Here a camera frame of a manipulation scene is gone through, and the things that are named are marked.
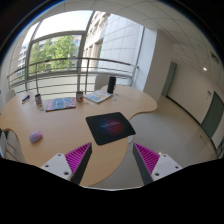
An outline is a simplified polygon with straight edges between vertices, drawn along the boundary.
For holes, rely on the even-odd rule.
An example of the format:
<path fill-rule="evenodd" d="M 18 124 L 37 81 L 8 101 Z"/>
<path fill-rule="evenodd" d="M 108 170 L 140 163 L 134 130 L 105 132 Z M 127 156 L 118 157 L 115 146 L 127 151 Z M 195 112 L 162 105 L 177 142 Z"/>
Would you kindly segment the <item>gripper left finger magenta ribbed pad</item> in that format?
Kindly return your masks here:
<path fill-rule="evenodd" d="M 51 174 L 59 176 L 76 185 L 79 185 L 90 156 L 92 154 L 92 144 L 84 144 L 67 154 L 57 153 L 49 161 L 47 161 L 41 168 Z"/>

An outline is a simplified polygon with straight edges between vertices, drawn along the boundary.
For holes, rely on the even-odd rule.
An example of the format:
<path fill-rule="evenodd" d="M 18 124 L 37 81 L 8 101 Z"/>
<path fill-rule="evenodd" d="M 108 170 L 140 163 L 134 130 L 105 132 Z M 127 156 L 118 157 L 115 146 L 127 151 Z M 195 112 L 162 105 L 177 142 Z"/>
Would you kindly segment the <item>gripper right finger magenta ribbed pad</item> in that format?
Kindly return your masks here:
<path fill-rule="evenodd" d="M 182 169 L 168 154 L 158 154 L 140 144 L 133 144 L 133 155 L 145 185 Z"/>

